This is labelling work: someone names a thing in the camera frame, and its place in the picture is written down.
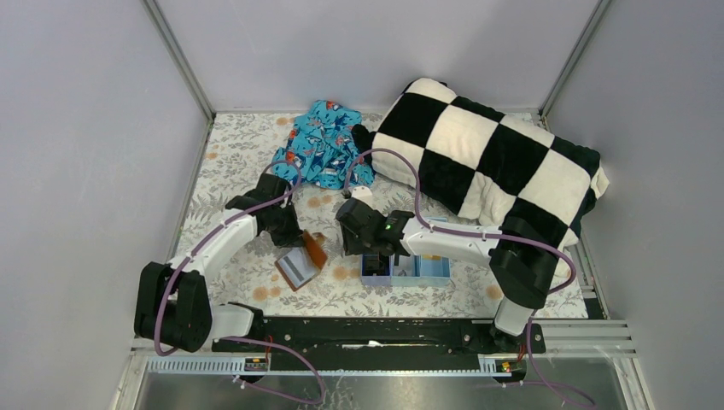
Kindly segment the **brown leather card holder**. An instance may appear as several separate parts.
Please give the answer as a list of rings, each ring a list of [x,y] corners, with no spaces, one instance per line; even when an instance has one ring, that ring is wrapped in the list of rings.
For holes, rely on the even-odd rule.
[[[303,231],[301,240],[300,247],[292,248],[274,263],[292,291],[301,289],[318,276],[328,260],[328,255],[312,233]]]

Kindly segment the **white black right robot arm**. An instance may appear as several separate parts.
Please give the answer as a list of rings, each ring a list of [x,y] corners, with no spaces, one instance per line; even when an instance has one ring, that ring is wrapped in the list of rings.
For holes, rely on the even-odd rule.
[[[349,198],[336,213],[347,255],[433,255],[489,269],[503,297],[482,341],[488,352],[517,352],[528,322],[543,308],[563,254],[518,218],[501,227],[456,225],[395,210],[388,215]]]

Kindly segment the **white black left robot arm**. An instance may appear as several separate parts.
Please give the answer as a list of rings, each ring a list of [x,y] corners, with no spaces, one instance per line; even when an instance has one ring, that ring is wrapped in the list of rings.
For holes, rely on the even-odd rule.
[[[186,253],[147,264],[140,274],[133,330],[159,355],[196,352],[214,338],[244,336],[254,317],[238,303],[213,305],[207,285],[231,257],[263,231],[279,248],[303,246],[292,203],[295,186],[263,173],[257,185],[225,204],[221,221]]]

